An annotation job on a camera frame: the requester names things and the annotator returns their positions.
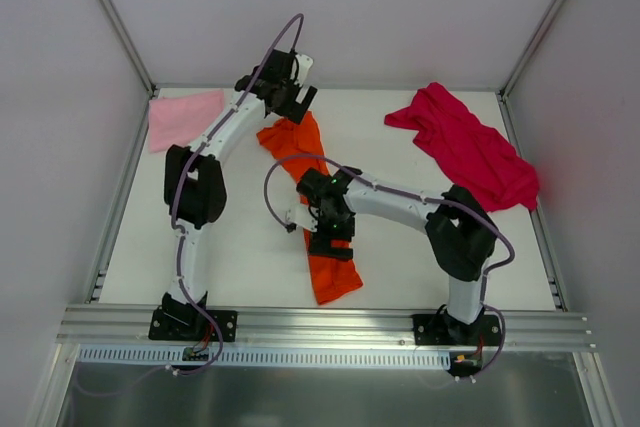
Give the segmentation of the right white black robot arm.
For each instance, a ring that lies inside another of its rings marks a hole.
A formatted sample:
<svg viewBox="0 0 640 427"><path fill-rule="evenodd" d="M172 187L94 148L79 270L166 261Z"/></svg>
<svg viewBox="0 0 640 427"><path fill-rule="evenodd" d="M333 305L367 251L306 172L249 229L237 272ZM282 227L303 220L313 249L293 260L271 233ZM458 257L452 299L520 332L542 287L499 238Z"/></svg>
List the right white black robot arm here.
<svg viewBox="0 0 640 427"><path fill-rule="evenodd" d="M313 256L352 260L353 249L344 244L355 236L358 214L426 235L438 266L449 276L445 336L465 344L478 334L483 312L481 274L493 255L498 231L467 189L454 185L441 196L431 197L345 167L334 174L310 168L296 191L301 203L287 211L287 228L309 232L307 251Z"/></svg>

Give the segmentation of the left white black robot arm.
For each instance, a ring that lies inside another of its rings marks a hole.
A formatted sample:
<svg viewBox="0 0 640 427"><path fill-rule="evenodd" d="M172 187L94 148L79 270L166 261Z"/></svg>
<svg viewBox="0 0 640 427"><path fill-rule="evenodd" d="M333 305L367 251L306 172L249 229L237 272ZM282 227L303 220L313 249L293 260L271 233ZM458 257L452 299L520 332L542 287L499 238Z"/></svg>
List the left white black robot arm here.
<svg viewBox="0 0 640 427"><path fill-rule="evenodd" d="M211 226L223 213L227 190L223 166L242 137L273 114L299 124L317 89L299 93L314 64L306 54L274 50L241 78L230 102L191 147L174 145L165 157L164 201L178 236L176 274L161 301L171 328L194 340L206 327L206 277L211 263Z"/></svg>

